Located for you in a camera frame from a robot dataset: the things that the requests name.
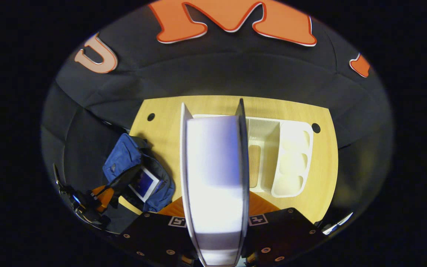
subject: white compartment bin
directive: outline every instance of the white compartment bin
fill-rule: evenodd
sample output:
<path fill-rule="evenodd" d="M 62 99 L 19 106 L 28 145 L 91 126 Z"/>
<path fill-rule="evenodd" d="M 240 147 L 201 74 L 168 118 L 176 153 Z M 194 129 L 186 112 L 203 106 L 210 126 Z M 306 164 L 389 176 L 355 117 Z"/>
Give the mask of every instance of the white compartment bin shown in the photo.
<path fill-rule="evenodd" d="M 196 114 L 194 118 L 223 115 Z M 275 198 L 299 195 L 307 182 L 312 158 L 313 131 L 305 122 L 246 117 L 250 151 L 250 191 Z"/>

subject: orange surface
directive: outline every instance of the orange surface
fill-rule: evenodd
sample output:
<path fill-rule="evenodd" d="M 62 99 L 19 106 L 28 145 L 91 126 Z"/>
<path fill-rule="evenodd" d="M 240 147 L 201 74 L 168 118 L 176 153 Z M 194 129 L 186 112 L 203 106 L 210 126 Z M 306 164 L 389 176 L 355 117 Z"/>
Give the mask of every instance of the orange surface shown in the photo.
<path fill-rule="evenodd" d="M 366 59 L 359 54 L 356 59 L 351 59 L 349 62 L 350 67 L 356 71 L 362 77 L 368 77 L 368 70 L 370 69 L 370 64 Z"/>
<path fill-rule="evenodd" d="M 93 189 L 92 192 L 96 195 L 101 190 L 103 190 L 103 188 L 105 188 L 104 185 Z M 112 199 L 114 193 L 115 191 L 112 188 L 108 188 L 107 190 L 105 190 L 105 192 L 98 196 L 98 200 L 102 203 L 102 205 L 97 208 L 98 212 L 103 212 L 106 207 L 108 207 L 108 204 L 110 203 L 110 200 Z"/>
<path fill-rule="evenodd" d="M 253 26 L 256 32 L 305 46 L 317 42 L 308 15 L 273 0 L 159 0 L 149 5 L 161 25 L 159 42 L 178 42 L 207 32 L 207 25 L 194 22 L 185 5 L 202 12 L 226 32 L 236 32 L 254 8 L 262 5 L 263 18 Z"/>
<path fill-rule="evenodd" d="M 253 192 L 249 193 L 249 210 L 248 210 L 249 216 L 263 214 L 271 211 L 279 211 L 279 208 L 269 203 L 268 201 L 258 196 L 257 194 Z M 182 197 L 176 199 L 176 201 L 167 205 L 165 208 L 159 211 L 158 214 L 176 216 L 176 217 L 185 217 L 184 210 L 183 210 Z"/>

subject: dark gray padded wall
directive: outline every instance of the dark gray padded wall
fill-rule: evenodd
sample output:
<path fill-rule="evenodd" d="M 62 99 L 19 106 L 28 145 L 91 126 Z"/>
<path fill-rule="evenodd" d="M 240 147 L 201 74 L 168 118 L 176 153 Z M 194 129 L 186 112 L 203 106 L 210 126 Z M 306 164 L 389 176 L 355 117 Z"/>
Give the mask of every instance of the dark gray padded wall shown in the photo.
<path fill-rule="evenodd" d="M 61 181 L 76 190 L 83 192 L 107 184 L 102 165 L 122 131 L 102 123 L 53 83 L 41 121 L 42 154 L 53 186 L 56 188 L 53 163 L 59 169 Z M 69 206 L 69 199 L 62 199 Z M 122 205 L 110 207 L 105 214 L 112 220 L 108 229 L 113 232 L 122 232 L 137 218 Z"/>
<path fill-rule="evenodd" d="M 161 44 L 161 28 L 142 7 L 100 31 L 117 54 L 118 67 L 96 74 L 74 62 L 80 44 L 56 78 L 61 88 L 96 116 L 130 128 L 146 98 L 240 95 L 277 98 L 329 108 L 339 147 L 377 129 L 390 113 L 376 73 L 363 78 L 348 65 L 359 51 L 313 19 L 315 47 L 260 36 L 251 24 L 256 8 L 236 33 L 227 33 L 191 7 L 193 20 L 208 25 L 201 38 Z M 97 54 L 85 49 L 88 56 Z"/>

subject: black background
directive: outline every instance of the black background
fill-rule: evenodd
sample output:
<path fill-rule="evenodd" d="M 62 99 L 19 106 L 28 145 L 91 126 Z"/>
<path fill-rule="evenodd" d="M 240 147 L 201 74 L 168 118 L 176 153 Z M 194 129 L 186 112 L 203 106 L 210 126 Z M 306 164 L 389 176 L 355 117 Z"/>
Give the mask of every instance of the black background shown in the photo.
<path fill-rule="evenodd" d="M 39 120 L 66 56 L 146 1 L 0 2 L 0 266 L 139 266 L 88 232 L 46 178 Z M 382 191 L 349 228 L 291 266 L 427 265 L 427 2 L 291 2 L 368 55 L 396 120 Z"/>

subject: white divider panel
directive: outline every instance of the white divider panel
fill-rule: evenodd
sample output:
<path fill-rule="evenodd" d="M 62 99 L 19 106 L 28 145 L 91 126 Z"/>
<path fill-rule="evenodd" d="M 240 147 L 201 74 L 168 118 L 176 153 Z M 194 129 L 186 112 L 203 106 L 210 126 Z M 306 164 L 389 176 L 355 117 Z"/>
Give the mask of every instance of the white divider panel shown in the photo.
<path fill-rule="evenodd" d="M 192 119 L 182 104 L 181 179 L 186 223 L 204 266 L 235 266 L 244 214 L 237 116 Z"/>

